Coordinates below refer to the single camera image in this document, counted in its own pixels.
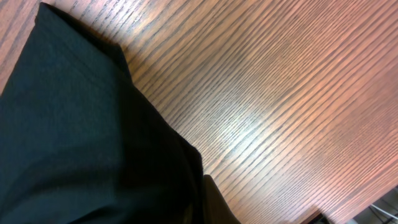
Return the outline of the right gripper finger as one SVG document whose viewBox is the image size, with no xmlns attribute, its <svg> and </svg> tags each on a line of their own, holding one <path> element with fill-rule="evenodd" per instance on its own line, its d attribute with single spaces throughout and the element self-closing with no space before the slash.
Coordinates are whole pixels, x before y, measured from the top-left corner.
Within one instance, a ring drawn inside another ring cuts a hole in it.
<svg viewBox="0 0 398 224">
<path fill-rule="evenodd" d="M 206 224 L 240 224 L 210 175 L 203 176 L 203 216 Z"/>
</svg>

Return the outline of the black t-shirt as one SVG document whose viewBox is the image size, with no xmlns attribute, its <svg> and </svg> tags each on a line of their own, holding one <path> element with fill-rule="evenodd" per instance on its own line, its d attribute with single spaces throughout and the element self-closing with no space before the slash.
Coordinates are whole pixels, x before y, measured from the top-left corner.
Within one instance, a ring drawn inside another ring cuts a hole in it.
<svg viewBox="0 0 398 224">
<path fill-rule="evenodd" d="M 1 95 L 1 222 L 203 223 L 202 181 L 120 46 L 41 3 Z"/>
</svg>

